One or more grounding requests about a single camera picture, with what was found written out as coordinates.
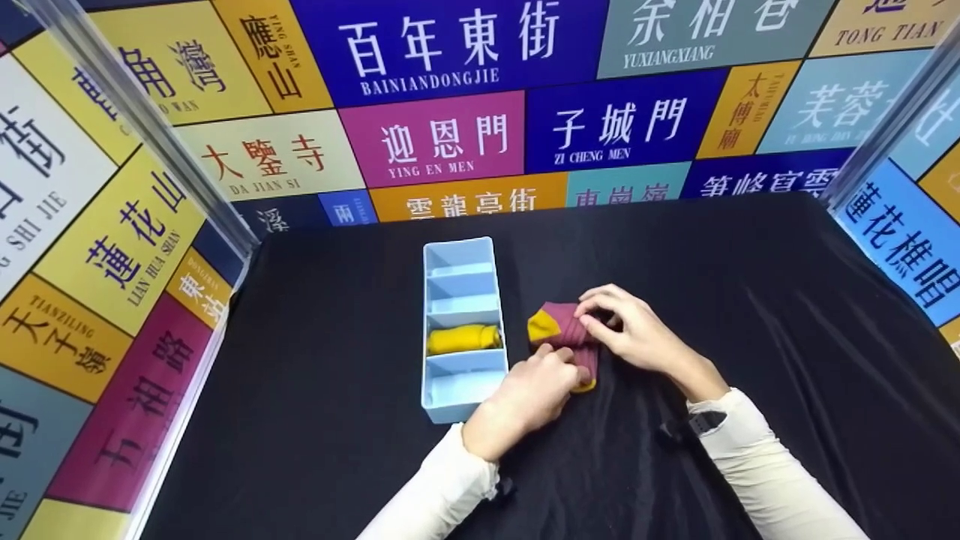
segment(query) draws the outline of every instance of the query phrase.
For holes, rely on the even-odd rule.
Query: pink sign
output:
[[[340,110],[367,187],[523,174],[523,92]]]
[[[47,495],[131,511],[210,334],[207,325],[163,293]]]

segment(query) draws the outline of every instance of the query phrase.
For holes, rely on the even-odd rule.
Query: table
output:
[[[445,431],[419,404],[421,247],[481,235],[511,363],[544,301],[618,283],[754,399],[873,540],[957,536],[960,363],[797,193],[271,236],[142,538],[354,538]],[[683,410],[604,351],[597,388],[504,458],[515,495],[451,538],[757,538],[702,452],[655,439]]]

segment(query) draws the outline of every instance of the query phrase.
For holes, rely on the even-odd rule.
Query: colorful sign backdrop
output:
[[[207,2],[81,4],[171,121],[271,112]],[[118,539],[244,262],[18,1],[0,39],[0,536]]]
[[[259,237],[819,196],[960,14],[942,0],[80,3]],[[0,379],[16,390],[0,416],[22,434],[0,443],[0,534],[117,538],[244,261],[20,0],[0,0],[0,55]],[[954,83],[843,209],[955,349],[957,105]]]

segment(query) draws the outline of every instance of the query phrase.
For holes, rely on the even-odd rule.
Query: light blue organizer box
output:
[[[426,355],[430,331],[496,325],[500,349]],[[507,344],[488,236],[423,246],[423,382],[420,404],[434,424],[464,422],[507,375]]]

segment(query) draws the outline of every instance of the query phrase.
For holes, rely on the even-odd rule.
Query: hand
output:
[[[573,351],[540,345],[518,362],[499,388],[477,407],[462,431],[464,447],[486,461],[496,461],[524,435],[554,421],[570,390],[589,382],[590,373],[573,365]]]
[[[613,312],[609,325],[589,314],[598,308]],[[646,302],[612,283],[581,295],[574,316],[615,355],[670,377],[691,402],[719,399],[730,391],[712,362],[668,329]],[[619,323],[623,331],[610,328]]]

